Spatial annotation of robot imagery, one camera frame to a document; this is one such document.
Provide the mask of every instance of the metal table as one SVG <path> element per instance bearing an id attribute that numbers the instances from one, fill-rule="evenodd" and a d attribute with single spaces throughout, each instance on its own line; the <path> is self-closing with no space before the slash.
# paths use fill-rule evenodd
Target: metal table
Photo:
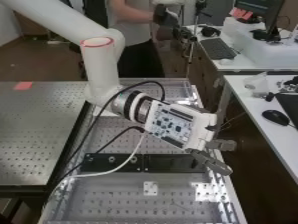
<path id="1" fill-rule="evenodd" d="M 85 98 L 85 82 L 0 83 L 0 193 L 43 192 Z"/>
<path id="2" fill-rule="evenodd" d="M 143 80 L 122 80 L 133 84 Z M 198 104 L 198 95 L 186 79 L 163 79 L 166 100 Z M 158 97 L 154 85 L 139 88 Z M 75 144 L 91 121 L 90 110 L 78 133 Z M 66 170 L 81 162 L 85 153 L 94 152 L 131 122 L 118 117 L 102 117 L 73 158 Z M 130 153 L 139 140 L 139 133 L 125 134 L 102 153 Z M 146 136 L 139 154 L 180 154 L 180 151 Z M 210 155 L 222 159 L 219 152 Z M 143 194 L 143 182 L 158 184 L 158 196 Z M 59 188 L 43 209 L 39 224 L 164 224 L 164 223 L 246 223 L 228 177 L 206 170 L 204 173 L 156 174 L 114 173 L 101 177 L 73 179 Z"/>

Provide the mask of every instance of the white desk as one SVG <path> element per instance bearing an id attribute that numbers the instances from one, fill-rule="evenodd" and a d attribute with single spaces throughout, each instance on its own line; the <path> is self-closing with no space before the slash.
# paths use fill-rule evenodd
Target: white desk
<path id="1" fill-rule="evenodd" d="M 256 25 L 242 24 L 242 25 L 243 26 L 250 26 L 251 29 L 262 28 L 259 24 L 256 24 Z M 194 32 L 194 26 L 188 26 L 187 28 Z M 220 27 L 214 27 L 214 28 L 216 28 L 218 30 L 222 31 L 219 37 L 224 41 L 227 46 L 230 46 L 232 48 L 232 38 L 224 33 L 223 27 L 220 26 Z M 202 40 L 211 39 L 211 38 L 218 38 L 218 37 L 211 37 L 211 38 L 203 37 L 202 34 L 200 34 L 200 30 L 202 30 L 202 28 L 196 29 L 198 43 Z M 282 31 L 280 32 L 282 38 L 287 37 L 288 34 L 290 34 L 288 31 L 286 31 L 286 30 Z M 272 69 L 271 66 L 259 66 L 243 54 L 238 54 L 236 57 L 234 58 L 231 64 L 228 64 L 228 65 L 222 65 L 219 60 L 211 60 L 210 59 L 210 61 L 212 62 L 218 71 L 232 71 L 232 72 L 240 72 L 240 71 L 288 71 L 288 70 L 296 70 L 298 69 L 298 68 L 295 68 L 295 69 L 294 68 Z"/>
<path id="2" fill-rule="evenodd" d="M 291 177 L 298 184 L 298 131 L 287 126 L 279 126 L 262 117 L 266 110 L 278 110 L 284 113 L 278 100 L 266 102 L 263 99 L 251 97 L 250 91 L 244 88 L 243 80 L 250 76 L 226 75 L 224 80 L 239 103 L 243 106 L 252 122 L 266 138 L 280 162 L 283 163 Z M 267 76 L 268 88 L 271 92 L 278 92 L 276 82 L 292 79 L 294 76 Z"/>

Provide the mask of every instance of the white cable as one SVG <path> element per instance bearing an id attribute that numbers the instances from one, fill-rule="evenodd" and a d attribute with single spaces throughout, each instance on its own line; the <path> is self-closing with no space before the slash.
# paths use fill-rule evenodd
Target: white cable
<path id="1" fill-rule="evenodd" d="M 69 179 L 74 179 L 74 178 L 85 178 L 85 177 L 97 177 L 97 176 L 107 175 L 107 174 L 114 173 L 115 171 L 118 171 L 118 170 L 127 164 L 127 162 L 131 160 L 133 156 L 135 155 L 135 153 L 137 153 L 137 151 L 138 151 L 138 149 L 139 149 L 139 147 L 141 147 L 142 140 L 143 140 L 145 136 L 146 136 L 146 133 L 143 132 L 142 137 L 141 137 L 141 139 L 139 139 L 139 142 L 138 142 L 138 144 L 137 144 L 137 146 L 135 146 L 135 148 L 134 148 L 134 150 L 133 150 L 133 152 L 131 152 L 129 158 L 125 160 L 125 162 L 123 162 L 117 168 L 114 168 L 114 169 L 110 170 L 110 171 L 101 172 L 101 173 L 82 174 L 82 175 L 73 175 L 73 176 L 67 176 L 67 177 L 65 177 L 63 180 L 61 180 L 59 183 L 58 183 L 58 185 L 54 187 L 54 189 L 53 189 L 53 191 L 51 191 L 51 193 L 50 193 L 50 195 L 49 195 L 49 198 L 51 198 L 51 196 L 53 196 L 53 194 L 55 193 L 55 191 L 57 191 L 57 189 L 58 189 L 58 187 L 59 187 L 61 184 L 65 184 L 65 186 L 66 186 L 66 184 L 67 184 L 67 180 L 69 180 Z"/>

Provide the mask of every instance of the hand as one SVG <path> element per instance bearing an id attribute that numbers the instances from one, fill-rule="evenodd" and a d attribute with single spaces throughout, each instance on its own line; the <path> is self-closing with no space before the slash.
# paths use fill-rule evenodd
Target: hand
<path id="1" fill-rule="evenodd" d="M 159 4 L 155 6 L 152 22 L 159 26 L 174 27 L 178 25 L 178 15 Z"/>

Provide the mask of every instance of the mouse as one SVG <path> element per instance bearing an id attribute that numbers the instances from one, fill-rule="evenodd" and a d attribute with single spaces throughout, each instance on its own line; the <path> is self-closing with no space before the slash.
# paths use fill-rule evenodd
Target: mouse
<path id="1" fill-rule="evenodd" d="M 231 63 L 232 63 L 232 60 L 230 60 L 230 59 L 220 59 L 220 61 L 219 61 L 220 65 L 231 65 Z"/>
<path id="2" fill-rule="evenodd" d="M 276 110 L 267 110 L 263 112 L 263 117 L 270 120 L 271 122 L 287 126 L 290 124 L 290 119 L 288 117 L 279 111 Z"/>

